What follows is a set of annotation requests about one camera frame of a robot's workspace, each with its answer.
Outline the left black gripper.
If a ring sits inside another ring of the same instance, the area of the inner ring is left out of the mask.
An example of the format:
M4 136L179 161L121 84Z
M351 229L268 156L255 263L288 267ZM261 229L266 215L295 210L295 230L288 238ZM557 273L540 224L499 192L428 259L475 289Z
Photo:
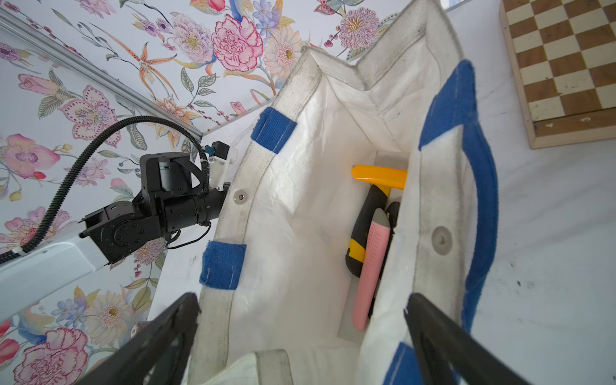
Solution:
M209 226L219 218L230 184L208 187L206 165L198 168L183 152L142 156L141 191L132 201L86 216L80 237L91 239L112 264L152 240L174 242L184 228Z

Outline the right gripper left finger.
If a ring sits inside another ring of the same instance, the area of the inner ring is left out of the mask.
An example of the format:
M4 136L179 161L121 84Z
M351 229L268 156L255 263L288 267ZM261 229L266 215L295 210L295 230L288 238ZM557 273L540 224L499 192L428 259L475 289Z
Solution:
M200 314L197 295L186 293L79 384L180 384Z

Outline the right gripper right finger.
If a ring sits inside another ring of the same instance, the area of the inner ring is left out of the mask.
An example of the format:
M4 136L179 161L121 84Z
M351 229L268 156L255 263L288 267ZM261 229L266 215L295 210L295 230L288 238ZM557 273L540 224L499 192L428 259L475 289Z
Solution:
M404 314L425 384L526 384L428 298L413 293Z

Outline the white Doraemon canvas pouch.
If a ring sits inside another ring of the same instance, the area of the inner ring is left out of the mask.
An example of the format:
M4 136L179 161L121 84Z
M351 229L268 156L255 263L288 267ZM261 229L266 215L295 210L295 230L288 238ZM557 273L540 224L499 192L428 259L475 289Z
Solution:
M308 48L250 145L203 254L191 384L419 384L413 293L469 330L497 245L498 184L473 65L435 1L414 1L356 64ZM389 160L407 181L357 341L345 256Z

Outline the light pink art knife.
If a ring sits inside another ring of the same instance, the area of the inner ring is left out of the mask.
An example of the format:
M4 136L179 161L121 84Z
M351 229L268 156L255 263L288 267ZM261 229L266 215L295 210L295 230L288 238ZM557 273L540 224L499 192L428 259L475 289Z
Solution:
M365 330L375 296L383 261L388 251L391 226L386 212L378 208L368 232L363 268L359 277L352 322L356 330Z

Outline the black yellow utility knife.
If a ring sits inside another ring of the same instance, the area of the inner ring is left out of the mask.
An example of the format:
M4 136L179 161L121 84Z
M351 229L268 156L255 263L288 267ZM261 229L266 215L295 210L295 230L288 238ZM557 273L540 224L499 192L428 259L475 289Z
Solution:
M345 262L352 275L359 277L366 255L367 239L372 218L377 209L384 209L391 188L372 184L351 232L351 240L346 252Z

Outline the yellow slim art knife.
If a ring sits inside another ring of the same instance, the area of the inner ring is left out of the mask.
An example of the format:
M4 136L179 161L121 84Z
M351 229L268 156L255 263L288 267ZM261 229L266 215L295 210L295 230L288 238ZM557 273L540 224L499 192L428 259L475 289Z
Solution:
M351 175L356 181L399 190L404 190L407 181L407 170L374 165L356 165Z

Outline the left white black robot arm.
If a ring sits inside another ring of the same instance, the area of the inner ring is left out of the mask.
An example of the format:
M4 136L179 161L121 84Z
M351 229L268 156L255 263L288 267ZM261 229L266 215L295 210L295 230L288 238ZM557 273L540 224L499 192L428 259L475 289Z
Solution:
M182 229L218 218L234 157L213 157L201 166L186 153L141 157L141 191L88 214L57 240L1 266L1 318L104 266L115 264L152 240L167 242Z

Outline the wooden chessboard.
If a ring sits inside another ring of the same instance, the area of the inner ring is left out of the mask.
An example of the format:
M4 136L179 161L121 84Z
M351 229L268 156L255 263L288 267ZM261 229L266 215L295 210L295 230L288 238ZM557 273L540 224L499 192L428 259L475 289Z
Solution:
M505 0L503 28L529 145L615 137L615 3Z

